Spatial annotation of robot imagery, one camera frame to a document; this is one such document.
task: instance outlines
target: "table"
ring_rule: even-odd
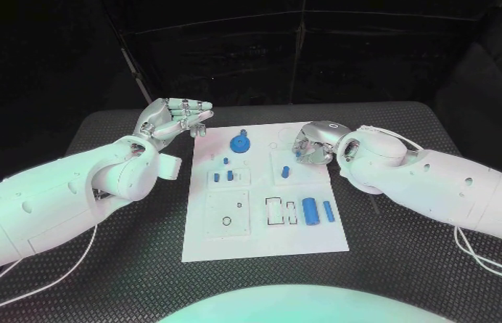
[[[131,133],[141,110],[89,115],[67,155]],[[415,102],[214,108],[207,127],[331,120],[350,128],[383,127],[424,147],[457,154],[425,105]],[[177,309],[229,290],[274,284],[346,287],[379,294],[457,322],[502,320],[502,278],[457,249],[452,228],[406,210],[382,195],[356,190],[328,164],[349,252],[181,263],[193,140],[183,133],[164,149],[181,158],[176,181],[157,180],[144,200],[99,224],[88,257],[53,288],[0,308],[1,322],[155,322]],[[47,284],[67,271],[90,232],[24,259],[1,278],[0,300]],[[502,241],[468,232],[487,257]]]

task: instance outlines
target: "small blue block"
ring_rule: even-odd
[[[289,168],[287,167],[287,166],[284,166],[284,168],[282,168],[282,178],[287,178],[288,177],[288,175],[289,175]]]
[[[330,223],[333,223],[334,217],[333,217],[331,205],[328,204],[328,201],[324,201],[321,204],[324,205],[327,220]]]
[[[302,204],[302,214],[305,215],[305,224],[317,225],[320,221],[318,221],[315,200],[311,197],[304,198],[301,201],[301,204]]]

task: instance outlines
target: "robotic hand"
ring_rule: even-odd
[[[134,133],[96,149],[40,165],[0,183],[0,265],[63,244],[141,200],[157,176],[176,179],[180,159],[160,154],[174,136],[203,136],[212,104],[158,98]]]
[[[292,153],[297,162],[313,164],[327,164],[334,154],[340,175],[359,190],[383,193],[428,218],[502,238],[502,174],[489,167],[424,150],[385,129],[350,131],[328,121],[302,126]]]

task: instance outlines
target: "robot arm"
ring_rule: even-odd
[[[502,238],[500,172],[414,143],[416,151],[408,150],[399,139],[379,128],[350,131],[337,123],[313,122],[302,126],[292,152],[300,163],[318,164],[334,153],[340,175],[359,190],[383,193],[428,218]]]
[[[40,165],[0,183],[0,265],[76,237],[109,214],[150,193],[157,177],[176,179],[180,159],[158,153],[184,130],[204,135],[199,123],[212,105],[157,99],[134,133],[113,143]]]

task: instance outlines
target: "blue object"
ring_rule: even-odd
[[[333,217],[331,205],[328,204],[328,201],[324,201],[321,204],[324,205],[327,220],[330,223],[333,223],[334,217]]]
[[[318,214],[317,214],[317,206],[315,200],[308,197],[301,201],[302,204],[302,214],[305,215],[305,224],[317,225],[318,224]]]
[[[242,129],[240,134],[236,137],[233,137],[232,140],[229,141],[229,148],[238,154],[249,150],[251,142],[246,136],[248,136],[248,133],[245,132],[245,129]]]
[[[289,175],[289,168],[287,167],[287,166],[284,166],[284,168],[282,168],[282,178],[287,178],[288,177],[288,175]]]

